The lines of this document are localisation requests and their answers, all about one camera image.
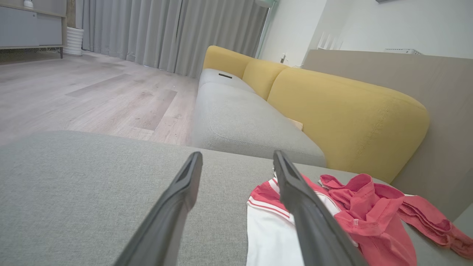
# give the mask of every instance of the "white vase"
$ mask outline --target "white vase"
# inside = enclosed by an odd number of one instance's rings
[[[31,0],[25,0],[23,1],[23,5],[27,9],[33,9],[33,2]]]
[[[67,46],[64,47],[64,53],[68,55],[82,55],[82,37],[84,30],[67,27]]]

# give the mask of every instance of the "red clothing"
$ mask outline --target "red clothing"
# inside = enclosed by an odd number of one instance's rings
[[[406,197],[397,213],[404,222],[437,244],[451,248],[462,257],[473,259],[473,239],[461,232],[426,199],[420,196]]]
[[[388,217],[388,213],[392,214],[393,210],[395,210],[397,213],[397,215],[395,215],[396,217],[399,216],[401,220],[414,226],[422,234],[437,244],[446,248],[451,248],[454,252],[462,257],[473,259],[473,239],[462,233],[442,214],[442,212],[440,212],[426,199],[420,196],[404,196],[402,192],[393,187],[375,184],[373,183],[371,177],[366,174],[355,176],[348,182],[346,186],[343,186],[335,177],[329,175],[321,176],[320,181],[325,187],[329,188],[329,195],[334,200],[343,204],[345,208],[349,210],[345,214],[339,213],[338,217],[337,215],[334,216],[340,224],[342,222],[346,223],[346,221],[354,221],[356,218],[360,219],[359,217],[362,217],[363,222],[370,222],[372,221],[371,219],[373,219],[373,212],[376,215],[381,212],[380,216],[375,217],[375,220],[379,222],[379,227],[374,226],[374,228],[382,230],[382,225],[385,224],[387,220],[382,219],[381,216]],[[380,202],[389,200],[390,204],[379,204],[378,201],[376,201],[377,198],[379,198]],[[396,239],[403,239],[403,241],[405,241],[404,238],[407,236],[407,233],[398,220],[398,218],[393,218],[390,221],[390,223],[394,223],[396,225],[396,230],[398,231],[388,231],[387,229],[389,227],[387,227],[385,233],[391,236],[396,235]],[[362,233],[356,231],[356,229],[351,230],[355,234],[358,233],[360,236],[363,235]],[[350,235],[356,242],[358,242],[358,237],[353,236],[352,233]],[[413,251],[413,247],[412,249],[411,247],[412,244],[410,244],[408,250],[405,251],[408,252],[405,253],[405,259],[415,259],[415,253],[414,256],[412,256],[411,251]],[[398,251],[403,252],[401,249],[397,249],[396,245],[394,245],[393,248],[393,254],[395,256],[398,255]],[[372,265],[377,265],[380,263],[376,261],[375,257],[373,257],[373,261],[376,263],[372,264],[368,260],[368,262]]]
[[[327,190],[325,190],[322,187],[312,183],[312,181],[310,181],[310,179],[307,178],[306,176],[302,175],[302,177],[307,182],[309,187],[311,187],[314,190],[314,192],[321,193],[321,194],[323,194],[323,195],[330,198]],[[274,187],[272,187],[271,182],[275,182],[276,185]],[[262,183],[261,185],[257,186],[251,192],[250,196],[258,202],[264,202],[264,203],[270,204],[271,207],[273,207],[272,211],[276,212],[277,214],[281,215],[282,217],[285,217],[288,220],[293,219],[293,218],[290,217],[290,213],[288,212],[286,207],[284,207],[284,204],[282,204],[279,201],[280,195],[279,195],[279,188],[277,187],[277,179],[272,179],[270,181],[266,181],[266,182]],[[338,209],[343,210],[343,207],[338,202],[333,201],[333,204]]]
[[[322,184],[330,197],[345,210],[334,218],[372,265],[417,265],[415,249],[397,210],[404,201],[399,190],[374,184],[366,174],[357,175],[343,186],[335,177],[323,175]]]

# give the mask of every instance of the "small black object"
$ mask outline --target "small black object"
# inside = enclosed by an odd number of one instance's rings
[[[176,265],[187,213],[199,190],[202,154],[192,153],[138,228],[115,266]]]
[[[232,79],[232,78],[233,78],[233,77],[227,76],[227,75],[225,75],[225,74],[222,74],[222,73],[219,73],[219,75],[220,75],[220,76],[227,77],[227,78],[230,78],[230,79]]]
[[[274,152],[280,201],[294,216],[305,265],[368,266],[348,235],[282,151]]]

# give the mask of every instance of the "yellow cushion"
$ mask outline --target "yellow cushion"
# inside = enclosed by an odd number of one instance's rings
[[[246,65],[251,60],[253,60],[252,57],[211,45],[205,53],[202,69],[212,68],[233,74],[242,79]]]
[[[288,68],[267,99],[324,152],[327,166],[390,183],[422,142],[425,107],[398,91],[329,74]]]
[[[286,68],[288,66],[281,63],[253,59],[246,66],[242,79],[256,94],[266,100],[274,80]]]

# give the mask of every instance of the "red stripe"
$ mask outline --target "red stripe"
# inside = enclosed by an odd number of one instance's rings
[[[257,201],[261,201],[287,211],[286,207],[284,207],[281,201],[279,201],[279,194],[270,186],[269,181],[257,186],[251,192],[250,196],[252,196],[253,199]]]
[[[251,200],[248,200],[248,202],[251,204],[251,205],[254,205],[254,206],[258,206],[258,207],[261,207],[261,208],[264,208],[264,209],[268,209],[268,210],[273,210],[275,212],[279,212],[280,214],[286,216],[288,219],[289,219],[289,215],[285,214],[285,213],[282,213],[276,209],[273,209],[273,208],[270,208],[270,207],[266,207],[266,206],[261,206],[261,205],[258,205],[258,204],[255,204],[253,202],[251,202]]]

